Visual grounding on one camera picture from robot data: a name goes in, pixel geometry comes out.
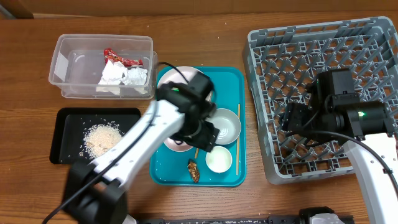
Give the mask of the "pink small bowl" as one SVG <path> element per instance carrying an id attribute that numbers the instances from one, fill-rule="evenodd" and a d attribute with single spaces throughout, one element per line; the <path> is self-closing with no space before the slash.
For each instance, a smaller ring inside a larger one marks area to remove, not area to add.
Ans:
<path id="1" fill-rule="evenodd" d="M 164 144 L 172 151 L 175 152 L 185 152 L 185 151 L 189 151 L 192 146 L 188 145 L 187 143 L 183 142 L 183 141 L 175 141 L 173 139 L 167 138 L 164 141 Z"/>

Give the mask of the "grey-green bowl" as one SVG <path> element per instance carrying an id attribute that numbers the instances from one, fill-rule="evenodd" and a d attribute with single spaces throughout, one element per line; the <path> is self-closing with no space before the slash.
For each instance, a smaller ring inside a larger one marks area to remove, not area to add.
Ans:
<path id="1" fill-rule="evenodd" d="M 241 132 L 240 120 L 234 112 L 228 109 L 219 108 L 215 114 L 208 118 L 215 128 L 219 129 L 215 143 L 219 145 L 231 144 L 237 140 Z"/>

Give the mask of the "white cup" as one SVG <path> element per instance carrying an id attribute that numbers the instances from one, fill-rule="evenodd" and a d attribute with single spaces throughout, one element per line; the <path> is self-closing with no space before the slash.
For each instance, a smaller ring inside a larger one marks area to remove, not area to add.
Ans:
<path id="1" fill-rule="evenodd" d="M 226 172 L 232 165 L 230 151 L 222 146 L 215 146 L 211 152 L 206 153 L 205 162 L 208 168 L 216 173 Z"/>

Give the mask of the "pile of rice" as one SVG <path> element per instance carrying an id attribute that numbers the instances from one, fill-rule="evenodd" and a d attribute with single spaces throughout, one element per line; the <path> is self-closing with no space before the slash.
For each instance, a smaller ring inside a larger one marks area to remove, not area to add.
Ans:
<path id="1" fill-rule="evenodd" d="M 116 123 L 95 124 L 85 128 L 83 132 L 83 144 L 80 146 L 80 157 L 95 159 L 114 147 L 123 136 L 124 132 Z"/>

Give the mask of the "white napkin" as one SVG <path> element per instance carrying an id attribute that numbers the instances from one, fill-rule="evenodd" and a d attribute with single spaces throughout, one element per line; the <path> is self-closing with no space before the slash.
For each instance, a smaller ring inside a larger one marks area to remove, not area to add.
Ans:
<path id="1" fill-rule="evenodd" d="M 141 67 L 127 68 L 121 62 L 108 60 L 102 71 L 102 77 L 98 84 L 137 86 L 137 88 L 135 88 L 136 91 L 140 94 L 146 94 L 148 93 L 148 90 L 144 87 L 144 84 L 147 80 L 147 73 L 147 69 Z M 121 93 L 121 90 L 118 87 L 97 86 L 96 91 L 111 92 L 115 95 L 119 95 Z"/>

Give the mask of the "red snack wrapper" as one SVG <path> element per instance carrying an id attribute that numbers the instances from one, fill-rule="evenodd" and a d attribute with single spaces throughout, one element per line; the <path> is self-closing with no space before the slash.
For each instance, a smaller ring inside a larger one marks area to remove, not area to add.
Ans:
<path id="1" fill-rule="evenodd" d="M 121 62 L 125 67 L 142 67 L 143 61 L 141 59 L 127 59 L 119 56 L 115 51 L 111 48 L 104 49 L 104 61 L 105 63 L 111 62 Z"/>

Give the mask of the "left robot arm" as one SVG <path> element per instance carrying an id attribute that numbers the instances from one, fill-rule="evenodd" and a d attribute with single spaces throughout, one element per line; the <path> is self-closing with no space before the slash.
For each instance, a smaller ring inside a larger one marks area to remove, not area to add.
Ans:
<path id="1" fill-rule="evenodd" d="M 186 84 L 158 87 L 156 99 L 117 145 L 89 163 L 70 167 L 61 210 L 79 223 L 135 223 L 127 209 L 127 191 L 166 139 L 206 152 L 215 146 L 219 130 L 207 118 L 216 105 L 206 100 L 213 89 L 201 72 Z"/>

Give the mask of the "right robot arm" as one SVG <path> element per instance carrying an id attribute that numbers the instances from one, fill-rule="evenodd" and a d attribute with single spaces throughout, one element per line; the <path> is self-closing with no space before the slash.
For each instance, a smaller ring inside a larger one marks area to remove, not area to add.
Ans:
<path id="1" fill-rule="evenodd" d="M 286 136 L 319 146 L 337 141 L 353 166 L 371 223 L 397 223 L 397 152 L 392 118 L 380 101 L 361 101 L 349 69 L 321 72 L 305 87 L 309 104 L 289 103 Z"/>

